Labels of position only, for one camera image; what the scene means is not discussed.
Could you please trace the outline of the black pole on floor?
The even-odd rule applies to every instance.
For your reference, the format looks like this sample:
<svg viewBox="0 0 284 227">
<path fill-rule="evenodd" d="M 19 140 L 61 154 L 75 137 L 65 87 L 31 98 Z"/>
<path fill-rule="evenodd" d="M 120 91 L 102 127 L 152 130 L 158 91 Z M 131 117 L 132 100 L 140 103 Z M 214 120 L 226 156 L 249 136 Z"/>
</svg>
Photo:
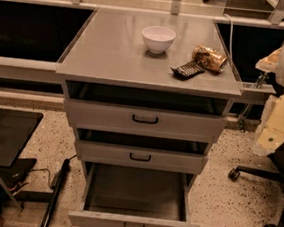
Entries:
<svg viewBox="0 0 284 227">
<path fill-rule="evenodd" d="M 69 168 L 70 168 L 70 161 L 69 159 L 66 159 L 63 161 L 63 165 L 59 171 L 59 176 L 57 177 L 54 190 L 52 192 L 48 207 L 46 208 L 46 212 L 44 218 L 42 219 L 40 227 L 49 227 L 50 225 L 54 209 L 56 208 L 57 200 L 59 198 L 60 191 L 63 188 L 63 184 L 67 176 L 67 173 L 69 171 Z"/>
</svg>

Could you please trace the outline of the gold can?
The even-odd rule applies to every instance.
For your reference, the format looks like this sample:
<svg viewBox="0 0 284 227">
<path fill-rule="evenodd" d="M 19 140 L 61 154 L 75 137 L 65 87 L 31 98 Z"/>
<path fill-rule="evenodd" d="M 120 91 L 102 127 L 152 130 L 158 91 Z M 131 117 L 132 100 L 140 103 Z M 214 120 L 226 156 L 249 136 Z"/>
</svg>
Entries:
<svg viewBox="0 0 284 227">
<path fill-rule="evenodd" d="M 205 69 L 219 74 L 224 71 L 228 58 L 225 54 L 221 54 L 212 48 L 198 45 L 193 49 L 192 60 Z"/>
</svg>

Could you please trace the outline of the middle grey drawer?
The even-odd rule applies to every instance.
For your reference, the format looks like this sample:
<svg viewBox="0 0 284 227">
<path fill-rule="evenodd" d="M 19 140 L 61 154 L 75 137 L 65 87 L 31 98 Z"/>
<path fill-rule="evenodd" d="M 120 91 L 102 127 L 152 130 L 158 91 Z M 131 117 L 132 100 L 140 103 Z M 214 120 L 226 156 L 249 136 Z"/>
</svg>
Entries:
<svg viewBox="0 0 284 227">
<path fill-rule="evenodd" d="M 82 161 L 191 174 L 208 161 L 202 142 L 89 129 L 79 134 L 75 148 Z"/>
</svg>

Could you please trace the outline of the grey drawer cabinet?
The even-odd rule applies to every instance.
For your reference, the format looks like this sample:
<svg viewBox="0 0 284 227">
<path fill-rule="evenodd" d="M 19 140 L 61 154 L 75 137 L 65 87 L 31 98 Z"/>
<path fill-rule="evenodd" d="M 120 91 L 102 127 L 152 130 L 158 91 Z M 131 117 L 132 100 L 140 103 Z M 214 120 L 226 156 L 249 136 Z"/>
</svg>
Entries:
<svg viewBox="0 0 284 227">
<path fill-rule="evenodd" d="M 160 54 L 150 52 L 142 38 L 143 28 L 154 25 L 176 33 L 171 47 Z M 175 78 L 171 70 L 188 63 L 192 59 L 192 50 L 200 44 L 218 52 L 225 50 L 216 24 L 208 18 L 101 8 L 58 65 L 64 103 L 68 80 L 100 83 L 222 100 L 224 108 L 219 113 L 225 121 L 232 102 L 242 92 L 233 66 L 226 65 L 219 74 L 205 71 L 186 81 Z M 218 139 L 211 142 L 175 140 L 206 144 L 208 157 L 211 145 Z M 79 156 L 78 159 L 87 173 L 98 163 L 82 161 Z"/>
</svg>

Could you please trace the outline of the bottom grey drawer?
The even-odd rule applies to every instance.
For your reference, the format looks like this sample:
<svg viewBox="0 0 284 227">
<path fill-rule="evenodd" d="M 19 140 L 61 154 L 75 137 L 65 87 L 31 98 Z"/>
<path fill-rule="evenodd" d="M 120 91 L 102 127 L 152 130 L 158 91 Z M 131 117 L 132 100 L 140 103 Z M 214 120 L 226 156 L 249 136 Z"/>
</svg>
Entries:
<svg viewBox="0 0 284 227">
<path fill-rule="evenodd" d="M 189 221 L 191 174 L 95 163 L 74 227 L 199 227 Z"/>
</svg>

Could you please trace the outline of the top grey drawer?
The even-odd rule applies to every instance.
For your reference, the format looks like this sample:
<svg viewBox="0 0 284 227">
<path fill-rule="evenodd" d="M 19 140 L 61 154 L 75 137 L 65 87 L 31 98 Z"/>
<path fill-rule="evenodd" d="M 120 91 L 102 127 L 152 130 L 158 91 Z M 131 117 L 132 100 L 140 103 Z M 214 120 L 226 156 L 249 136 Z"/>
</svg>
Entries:
<svg viewBox="0 0 284 227">
<path fill-rule="evenodd" d="M 74 127 L 211 142 L 224 127 L 222 100 L 68 80 L 65 104 Z"/>
</svg>

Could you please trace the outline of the grey drawer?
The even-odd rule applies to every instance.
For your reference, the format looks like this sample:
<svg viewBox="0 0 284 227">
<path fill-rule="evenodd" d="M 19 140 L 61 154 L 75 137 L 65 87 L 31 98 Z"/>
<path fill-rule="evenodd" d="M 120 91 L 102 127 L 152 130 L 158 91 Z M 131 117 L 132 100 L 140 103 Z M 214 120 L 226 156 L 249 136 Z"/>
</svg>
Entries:
<svg viewBox="0 0 284 227">
<path fill-rule="evenodd" d="M 191 174 L 208 161 L 202 142 L 89 129 L 79 134 L 75 148 L 82 161 Z"/>
<path fill-rule="evenodd" d="M 222 100 L 68 80 L 65 104 L 74 127 L 211 142 L 224 127 Z"/>
<path fill-rule="evenodd" d="M 189 221 L 191 174 L 95 163 L 74 227 L 199 227 Z"/>
</svg>

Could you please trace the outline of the black side table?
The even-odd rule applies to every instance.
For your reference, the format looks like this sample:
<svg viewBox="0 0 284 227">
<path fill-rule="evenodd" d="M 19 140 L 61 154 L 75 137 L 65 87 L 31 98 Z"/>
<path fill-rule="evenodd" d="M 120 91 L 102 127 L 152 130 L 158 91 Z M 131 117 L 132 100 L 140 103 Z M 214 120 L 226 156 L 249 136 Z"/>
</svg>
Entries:
<svg viewBox="0 0 284 227">
<path fill-rule="evenodd" d="M 42 119 L 42 113 L 0 108 L 0 167 L 6 169 L 14 165 Z M 11 194 L 1 177 L 0 186 L 21 211 L 21 204 Z"/>
</svg>

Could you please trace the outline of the white ceramic bowl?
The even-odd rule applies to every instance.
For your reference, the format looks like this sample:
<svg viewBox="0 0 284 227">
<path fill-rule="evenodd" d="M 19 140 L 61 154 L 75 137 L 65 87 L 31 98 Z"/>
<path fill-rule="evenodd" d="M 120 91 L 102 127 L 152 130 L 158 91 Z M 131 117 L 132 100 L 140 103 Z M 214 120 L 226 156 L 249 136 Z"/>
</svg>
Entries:
<svg viewBox="0 0 284 227">
<path fill-rule="evenodd" d="M 147 49 L 155 54 L 166 51 L 176 37 L 176 33 L 164 26 L 148 26 L 142 30 L 142 38 Z"/>
</svg>

